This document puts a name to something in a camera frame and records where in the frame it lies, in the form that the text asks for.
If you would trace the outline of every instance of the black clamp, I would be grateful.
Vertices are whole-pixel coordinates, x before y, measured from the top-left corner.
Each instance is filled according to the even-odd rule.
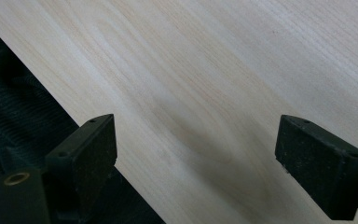
[[[82,223],[117,158],[113,115],[91,119],[46,156],[46,167],[0,177],[0,223]]]
[[[276,159],[333,220],[353,220],[358,208],[358,148],[320,126],[281,117]]]

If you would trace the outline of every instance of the wooden surface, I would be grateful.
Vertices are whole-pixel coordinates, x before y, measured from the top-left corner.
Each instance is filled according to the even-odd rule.
[[[116,115],[168,223],[331,223],[274,147],[281,114],[358,147],[358,1],[0,0],[0,36],[77,123]]]

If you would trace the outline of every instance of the dark fabric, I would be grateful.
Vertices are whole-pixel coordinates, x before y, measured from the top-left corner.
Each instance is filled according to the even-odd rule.
[[[43,167],[45,155],[77,128],[0,39],[0,175],[21,167]],[[162,220],[115,169],[89,223]]]

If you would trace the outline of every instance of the screw hole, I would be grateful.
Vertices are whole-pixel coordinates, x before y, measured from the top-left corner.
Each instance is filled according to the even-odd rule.
[[[58,154],[59,157],[67,157],[68,156],[68,152],[60,152],[60,154]]]
[[[7,186],[18,185],[24,180],[28,179],[28,177],[30,177],[29,173],[18,173],[6,178],[4,183]]]
[[[354,153],[354,152],[351,152],[350,155],[354,158],[358,158],[358,154],[357,153]]]

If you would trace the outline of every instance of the wooden board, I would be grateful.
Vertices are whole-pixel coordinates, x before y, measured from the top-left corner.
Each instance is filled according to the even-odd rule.
[[[274,147],[281,114],[358,147],[358,1],[0,0],[0,36],[77,123],[116,115],[168,223],[331,222]]]

